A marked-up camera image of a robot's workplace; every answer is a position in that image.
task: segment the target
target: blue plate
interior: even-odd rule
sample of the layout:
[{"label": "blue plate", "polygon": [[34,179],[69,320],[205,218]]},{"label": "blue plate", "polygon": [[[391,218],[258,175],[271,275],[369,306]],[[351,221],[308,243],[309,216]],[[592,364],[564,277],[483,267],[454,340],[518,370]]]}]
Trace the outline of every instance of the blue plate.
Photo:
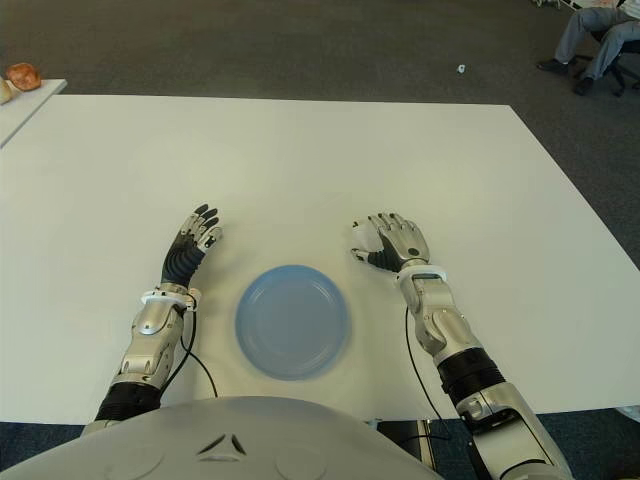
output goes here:
[{"label": "blue plate", "polygon": [[301,380],[328,368],[349,336],[340,290],[324,274],[286,265],[260,275],[236,312],[236,336],[247,358],[281,380]]}]

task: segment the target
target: gray trousers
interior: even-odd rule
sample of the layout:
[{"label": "gray trousers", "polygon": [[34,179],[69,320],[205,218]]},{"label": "gray trousers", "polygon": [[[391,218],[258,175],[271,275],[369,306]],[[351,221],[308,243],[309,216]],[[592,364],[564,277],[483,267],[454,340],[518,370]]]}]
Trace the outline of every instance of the gray trousers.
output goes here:
[{"label": "gray trousers", "polygon": [[607,30],[602,39],[600,51],[584,72],[586,77],[598,79],[616,58],[622,44],[630,40],[640,40],[640,20],[627,15],[619,8],[581,8],[569,20],[555,59],[566,63],[576,54],[578,44],[587,32]]}]

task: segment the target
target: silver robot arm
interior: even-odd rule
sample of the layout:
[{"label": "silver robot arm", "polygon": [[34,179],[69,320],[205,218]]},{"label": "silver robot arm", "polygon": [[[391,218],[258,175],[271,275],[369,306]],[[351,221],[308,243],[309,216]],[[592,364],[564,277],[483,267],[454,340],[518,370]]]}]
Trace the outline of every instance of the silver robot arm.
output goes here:
[{"label": "silver robot arm", "polygon": [[83,434],[154,410],[168,386],[184,313],[195,312],[200,292],[191,277],[222,236],[216,209],[202,205],[183,223],[167,252],[161,283],[142,296],[144,306],[131,326],[131,343],[120,362],[96,419]]},{"label": "silver robot arm", "polygon": [[383,250],[352,253],[360,261],[397,273],[418,342],[433,358],[443,390],[472,434],[470,456],[478,476],[572,478],[558,446],[516,387],[505,381],[456,308],[446,273],[429,264],[420,229],[393,213],[370,216],[369,222]]}]

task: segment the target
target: dark carpet floor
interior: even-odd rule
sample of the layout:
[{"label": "dark carpet floor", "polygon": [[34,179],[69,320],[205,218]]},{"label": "dark carpet floor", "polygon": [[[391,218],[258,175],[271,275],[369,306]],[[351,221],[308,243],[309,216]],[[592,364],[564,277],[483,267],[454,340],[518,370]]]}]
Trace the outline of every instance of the dark carpet floor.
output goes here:
[{"label": "dark carpet floor", "polygon": [[[508,104],[640,265],[640,94],[615,98],[604,79],[579,98],[533,66],[569,14],[529,0],[0,0],[0,68],[34,63],[74,94]],[[639,57],[621,63],[640,71]],[[542,419],[577,478],[640,475],[638,424]],[[439,468],[470,478],[451,428],[461,440],[435,445]],[[0,467],[79,431],[0,424]]]}]

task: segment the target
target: white tabletop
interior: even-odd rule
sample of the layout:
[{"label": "white tabletop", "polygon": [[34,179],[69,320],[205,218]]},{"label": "white tabletop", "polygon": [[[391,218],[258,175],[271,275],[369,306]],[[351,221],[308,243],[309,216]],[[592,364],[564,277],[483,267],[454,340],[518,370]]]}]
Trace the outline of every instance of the white tabletop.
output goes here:
[{"label": "white tabletop", "polygon": [[[2,420],[93,418],[139,295],[204,201],[225,238],[192,282],[204,296],[196,351],[223,395],[433,416],[392,276],[349,255],[351,222],[389,210],[422,227],[459,308],[535,411],[640,403],[640,274],[507,106],[57,96],[0,168]],[[308,381],[261,374],[234,336],[244,290],[283,264],[327,274],[351,313],[344,354]],[[167,402],[210,395],[189,361]]]},{"label": "white tabletop", "polygon": [[66,80],[42,80],[42,86],[30,92],[22,92],[7,81],[13,99],[0,105],[0,148],[49,100],[52,95],[67,86]]}]

